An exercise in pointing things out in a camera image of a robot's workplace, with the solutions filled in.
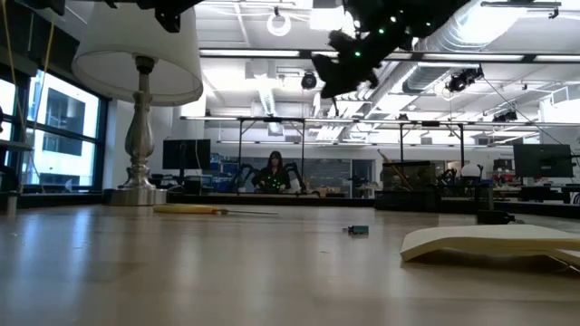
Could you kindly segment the black mesh desk organizer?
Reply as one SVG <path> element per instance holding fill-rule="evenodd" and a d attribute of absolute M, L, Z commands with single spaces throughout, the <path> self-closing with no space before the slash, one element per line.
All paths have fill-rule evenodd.
<path fill-rule="evenodd" d="M 492 210 L 493 185 L 482 172 L 482 166 L 472 164 L 438 171 L 429 160 L 384 163 L 374 208 L 460 214 Z"/>

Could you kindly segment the black side desk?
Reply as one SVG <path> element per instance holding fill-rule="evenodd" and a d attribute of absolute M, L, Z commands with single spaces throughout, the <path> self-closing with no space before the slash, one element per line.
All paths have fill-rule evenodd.
<path fill-rule="evenodd" d="M 30 152 L 33 148 L 23 142 L 0 139 L 0 216 L 14 217 L 19 198 L 19 178 L 14 168 L 5 164 L 9 151 Z"/>

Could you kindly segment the white shade silver table lamp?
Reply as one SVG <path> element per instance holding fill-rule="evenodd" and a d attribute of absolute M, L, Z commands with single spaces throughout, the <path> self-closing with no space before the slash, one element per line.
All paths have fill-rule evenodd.
<path fill-rule="evenodd" d="M 154 151 L 152 107 L 176 107 L 203 93 L 193 8 L 164 14 L 132 3 L 96 4 L 72 59 L 75 77 L 91 90 L 131 102 L 124 142 L 127 180 L 103 192 L 109 206 L 155 206 L 167 193 L 149 181 Z"/>

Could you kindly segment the wide black monitor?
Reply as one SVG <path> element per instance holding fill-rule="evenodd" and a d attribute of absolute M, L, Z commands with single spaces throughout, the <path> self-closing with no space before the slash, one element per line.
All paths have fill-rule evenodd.
<path fill-rule="evenodd" d="M 516 177 L 574 176 L 569 145 L 516 144 L 513 154 Z"/>

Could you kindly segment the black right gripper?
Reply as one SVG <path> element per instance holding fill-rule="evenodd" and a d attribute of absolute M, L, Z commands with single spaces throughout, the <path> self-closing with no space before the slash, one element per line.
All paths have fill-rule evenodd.
<path fill-rule="evenodd" d="M 378 64 L 368 65 L 363 61 L 362 51 L 357 49 L 358 40 L 341 30 L 333 30 L 328 36 L 328 44 L 337 51 L 337 57 L 333 59 L 324 54 L 312 56 L 318 76 L 324 82 L 321 97 L 330 99 L 356 91 L 363 82 L 368 82 L 370 88 L 375 89 L 379 80 L 373 69 Z"/>

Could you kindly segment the blue storage bins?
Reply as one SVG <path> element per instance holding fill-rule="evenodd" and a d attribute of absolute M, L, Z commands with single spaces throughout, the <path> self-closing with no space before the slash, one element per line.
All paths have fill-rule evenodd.
<path fill-rule="evenodd" d="M 230 192 L 231 181 L 238 171 L 238 159 L 212 153 L 209 174 L 215 192 Z"/>

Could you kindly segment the yellow handled scissors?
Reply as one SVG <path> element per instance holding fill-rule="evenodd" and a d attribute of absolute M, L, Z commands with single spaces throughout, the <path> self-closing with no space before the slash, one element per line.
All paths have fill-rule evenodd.
<path fill-rule="evenodd" d="M 276 212 L 248 211 L 222 208 L 218 206 L 185 205 L 185 204 L 165 204 L 153 207 L 154 212 L 167 214 L 199 214 L 199 215 L 229 215 L 229 214 L 250 214 L 272 216 Z"/>

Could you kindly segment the black background rig frame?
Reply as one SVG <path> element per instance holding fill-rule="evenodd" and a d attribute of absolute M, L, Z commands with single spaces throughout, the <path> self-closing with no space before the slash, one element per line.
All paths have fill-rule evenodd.
<path fill-rule="evenodd" d="M 270 123 L 274 123 L 275 125 L 277 125 L 278 127 L 281 127 L 284 124 L 289 124 L 292 127 L 296 124 L 296 123 L 301 123 L 302 124 L 302 128 L 298 130 L 298 133 L 303 136 L 305 133 L 305 119 L 303 118 L 285 118 L 285 117 L 276 117 L 276 116 L 265 116 L 265 117 L 242 117 L 242 118 L 237 118 L 237 120 L 239 121 L 239 128 L 238 128 L 238 140 L 237 140 L 237 159 L 238 159 L 238 167 L 241 164 L 247 164 L 243 162 L 242 159 L 242 149 L 243 149 L 243 145 L 244 145 L 244 136 L 245 134 L 250 131 L 252 129 L 252 127 L 257 123 L 257 122 L 264 122 L 265 124 L 270 124 Z M 300 145 L 301 146 L 301 163 L 300 165 L 297 165 L 300 173 L 302 175 L 302 173 L 304 172 L 304 167 L 305 167 L 305 141 L 303 139 L 301 139 L 300 141 L 263 141 L 263 140 L 249 140 L 248 141 L 249 144 L 254 144 L 254 145 L 275 145 L 275 144 L 279 144 L 279 145 Z M 287 163 L 291 163 L 291 162 L 286 162 L 285 159 L 283 158 L 283 164 L 287 164 Z M 255 176 L 255 174 L 262 168 L 255 168 L 254 167 L 254 173 L 253 175 L 250 177 L 250 179 L 248 181 L 251 182 L 252 184 L 252 178 Z"/>
<path fill-rule="evenodd" d="M 449 132 L 459 139 L 460 148 L 460 164 L 462 167 L 465 166 L 465 124 L 462 122 L 443 122 L 437 120 L 410 120 L 408 122 L 399 122 L 399 149 L 400 149 L 400 161 L 404 160 L 404 138 L 407 134 L 415 127 L 423 128 L 438 128 L 445 127 Z"/>

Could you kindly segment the orange pencil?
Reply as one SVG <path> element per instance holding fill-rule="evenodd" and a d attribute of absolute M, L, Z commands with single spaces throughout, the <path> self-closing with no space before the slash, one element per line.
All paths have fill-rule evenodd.
<path fill-rule="evenodd" d="M 377 150 L 377 152 L 382 157 L 384 164 L 391 163 L 391 160 L 386 155 L 384 155 L 379 149 Z M 408 189 L 409 191 L 413 190 L 412 185 L 409 183 L 408 179 L 400 170 L 398 170 L 395 166 L 390 166 L 390 169 L 399 177 L 400 182 L 406 189 Z"/>

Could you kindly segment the person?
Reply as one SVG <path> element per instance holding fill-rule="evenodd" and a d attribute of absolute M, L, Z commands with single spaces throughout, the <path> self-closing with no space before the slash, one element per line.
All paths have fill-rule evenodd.
<path fill-rule="evenodd" d="M 272 151 L 265 168 L 260 169 L 252 178 L 257 193 L 280 194 L 289 190 L 290 178 L 284 168 L 283 158 L 279 151 Z"/>

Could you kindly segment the black monitor on stand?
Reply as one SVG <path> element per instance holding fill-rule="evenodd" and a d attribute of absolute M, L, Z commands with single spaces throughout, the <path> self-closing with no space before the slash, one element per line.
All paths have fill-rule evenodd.
<path fill-rule="evenodd" d="M 209 169 L 209 139 L 166 139 L 162 145 L 163 169 Z"/>

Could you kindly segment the black aluminium table frame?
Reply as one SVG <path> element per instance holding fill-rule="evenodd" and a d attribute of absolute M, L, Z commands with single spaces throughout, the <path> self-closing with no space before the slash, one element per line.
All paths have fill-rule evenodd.
<path fill-rule="evenodd" d="M 167 201 L 179 204 L 211 204 L 239 206 L 313 206 L 313 207 L 374 207 L 386 211 L 425 212 L 442 214 L 475 214 L 478 209 L 471 201 L 442 200 L 434 205 L 419 204 L 378 204 L 374 199 L 352 198 L 318 198 L 318 197 L 261 197 L 249 194 L 236 196 L 221 194 L 219 196 L 192 196 L 169 194 Z M 100 194 L 24 194 L 17 198 L 18 208 L 44 208 L 56 206 L 88 206 L 103 202 Z M 547 204 L 530 202 L 496 202 L 493 208 L 513 214 L 562 217 L 580 220 L 580 206 L 568 204 Z"/>

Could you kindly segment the yellow sticky note pad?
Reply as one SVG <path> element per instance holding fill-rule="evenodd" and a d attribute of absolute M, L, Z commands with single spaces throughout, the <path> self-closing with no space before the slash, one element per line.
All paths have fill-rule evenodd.
<path fill-rule="evenodd" d="M 404 236 L 401 267 L 448 251 L 465 257 L 546 257 L 580 273 L 580 234 L 527 225 L 462 225 L 416 230 Z"/>

